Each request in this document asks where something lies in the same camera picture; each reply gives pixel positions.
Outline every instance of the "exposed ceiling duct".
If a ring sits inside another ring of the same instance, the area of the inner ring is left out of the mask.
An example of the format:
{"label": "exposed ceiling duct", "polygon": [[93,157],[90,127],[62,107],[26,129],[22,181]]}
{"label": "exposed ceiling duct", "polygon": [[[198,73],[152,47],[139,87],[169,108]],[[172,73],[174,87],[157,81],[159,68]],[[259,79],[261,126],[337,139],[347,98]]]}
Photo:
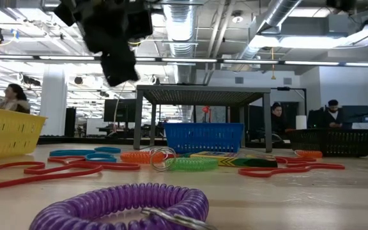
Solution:
{"label": "exposed ceiling duct", "polygon": [[[262,31],[267,33],[279,34],[281,24],[292,13],[292,11],[299,5],[302,0],[272,0],[265,12],[264,20],[258,20],[254,17],[250,29],[249,44],[238,55],[238,59],[252,59],[262,47],[254,46],[254,36]],[[239,72],[244,69],[244,65],[233,65],[230,70]]]}
{"label": "exposed ceiling duct", "polygon": [[[166,30],[170,41],[171,56],[175,58],[193,58],[194,22],[196,7],[184,4],[164,5]],[[192,65],[175,65],[174,78],[178,84],[195,84],[196,69]]]}

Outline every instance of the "black plastic basket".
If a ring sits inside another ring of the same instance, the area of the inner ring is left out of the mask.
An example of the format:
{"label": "black plastic basket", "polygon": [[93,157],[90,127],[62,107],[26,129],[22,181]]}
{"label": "black plastic basket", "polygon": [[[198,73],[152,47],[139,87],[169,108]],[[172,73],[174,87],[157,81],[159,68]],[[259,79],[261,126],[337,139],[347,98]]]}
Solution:
{"label": "black plastic basket", "polygon": [[313,128],[287,133],[292,150],[318,150],[324,157],[365,157],[368,129]]}

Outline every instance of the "green spiral keychain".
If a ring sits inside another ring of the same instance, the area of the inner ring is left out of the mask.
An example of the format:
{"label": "green spiral keychain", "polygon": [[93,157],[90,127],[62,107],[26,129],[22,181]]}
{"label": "green spiral keychain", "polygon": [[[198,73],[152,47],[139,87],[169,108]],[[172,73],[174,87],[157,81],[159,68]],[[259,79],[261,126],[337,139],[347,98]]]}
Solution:
{"label": "green spiral keychain", "polygon": [[165,161],[166,165],[171,165],[172,171],[207,171],[218,167],[218,160],[214,158],[195,157],[195,158],[177,158],[173,163],[172,158]]}
{"label": "green spiral keychain", "polygon": [[[162,152],[166,157],[162,166],[156,166],[153,161],[155,153]],[[208,157],[178,158],[176,152],[169,147],[155,148],[150,151],[150,165],[159,172],[170,171],[207,171],[218,167],[218,160]]]}

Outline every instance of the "computer monitor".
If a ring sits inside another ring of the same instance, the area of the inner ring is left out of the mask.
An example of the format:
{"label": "computer monitor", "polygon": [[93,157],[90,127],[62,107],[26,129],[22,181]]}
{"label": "computer monitor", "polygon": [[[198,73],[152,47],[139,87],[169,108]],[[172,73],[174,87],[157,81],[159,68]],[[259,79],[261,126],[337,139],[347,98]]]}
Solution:
{"label": "computer monitor", "polygon": [[368,105],[342,106],[345,123],[368,123]]}
{"label": "computer monitor", "polygon": [[[103,120],[105,122],[114,121],[114,111],[116,110],[117,99],[105,100],[105,111]],[[116,114],[117,122],[134,122],[135,121],[135,103],[136,99],[120,99],[118,111]]]}
{"label": "computer monitor", "polygon": [[307,128],[317,128],[324,112],[323,109],[309,111],[307,115]]}

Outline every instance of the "yellow plastic basket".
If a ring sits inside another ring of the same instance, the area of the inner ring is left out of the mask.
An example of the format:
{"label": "yellow plastic basket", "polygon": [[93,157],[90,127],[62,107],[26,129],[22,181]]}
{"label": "yellow plastic basket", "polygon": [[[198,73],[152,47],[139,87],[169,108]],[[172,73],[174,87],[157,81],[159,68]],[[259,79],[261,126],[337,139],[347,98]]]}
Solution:
{"label": "yellow plastic basket", "polygon": [[32,153],[46,118],[0,109],[0,157]]}

